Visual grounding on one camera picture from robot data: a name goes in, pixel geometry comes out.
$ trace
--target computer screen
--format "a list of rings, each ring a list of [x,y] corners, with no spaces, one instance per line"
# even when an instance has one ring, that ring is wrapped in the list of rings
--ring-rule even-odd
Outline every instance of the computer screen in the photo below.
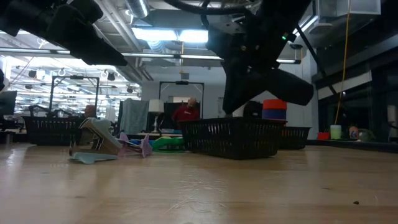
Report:
[[[4,91],[0,93],[0,115],[14,115],[17,91]]]

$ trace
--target wall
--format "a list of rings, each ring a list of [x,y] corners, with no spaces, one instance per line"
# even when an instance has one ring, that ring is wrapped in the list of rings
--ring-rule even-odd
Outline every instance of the wall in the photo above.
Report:
[[[283,64],[280,66],[280,69],[293,73],[296,76],[303,78],[307,82],[311,82],[311,74],[316,74],[317,72],[317,66],[310,54],[307,54],[300,65]],[[205,82],[203,118],[217,118],[218,98],[223,97],[225,85],[211,82],[209,79],[204,80],[203,82]],[[198,99],[198,101],[201,101],[200,91],[191,85],[177,86],[171,84],[162,91],[161,99],[167,101],[169,96],[194,96]],[[157,99],[158,97],[159,82],[145,82],[142,84],[142,100]],[[253,98],[253,100],[263,101],[273,98],[275,98],[275,96],[266,91]],[[287,121],[288,126],[312,127],[308,138],[316,139],[318,132],[317,92],[315,91],[313,99],[307,106],[299,106],[289,103],[287,106]]]

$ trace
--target black wire basket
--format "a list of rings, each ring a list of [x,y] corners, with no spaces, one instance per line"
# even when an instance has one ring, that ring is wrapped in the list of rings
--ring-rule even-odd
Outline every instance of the black wire basket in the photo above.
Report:
[[[47,118],[24,116],[26,132],[31,144],[38,146],[69,146],[80,132],[84,118]]]
[[[277,154],[285,121],[215,118],[182,121],[185,149],[228,159],[259,159]]]
[[[284,127],[279,149],[303,149],[307,144],[308,127]]]

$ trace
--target red shirt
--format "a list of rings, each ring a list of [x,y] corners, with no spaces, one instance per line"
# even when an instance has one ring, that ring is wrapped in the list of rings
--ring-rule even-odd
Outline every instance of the red shirt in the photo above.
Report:
[[[194,121],[200,119],[200,112],[197,107],[180,106],[175,110],[172,119],[174,121]]]

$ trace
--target table lamp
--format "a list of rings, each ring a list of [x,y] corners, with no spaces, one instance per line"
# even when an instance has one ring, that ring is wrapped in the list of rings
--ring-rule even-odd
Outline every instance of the table lamp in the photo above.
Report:
[[[162,100],[153,99],[149,100],[149,109],[148,112],[155,115],[155,122],[154,122],[154,131],[153,133],[157,133],[157,118],[160,114],[164,113],[164,103]]]

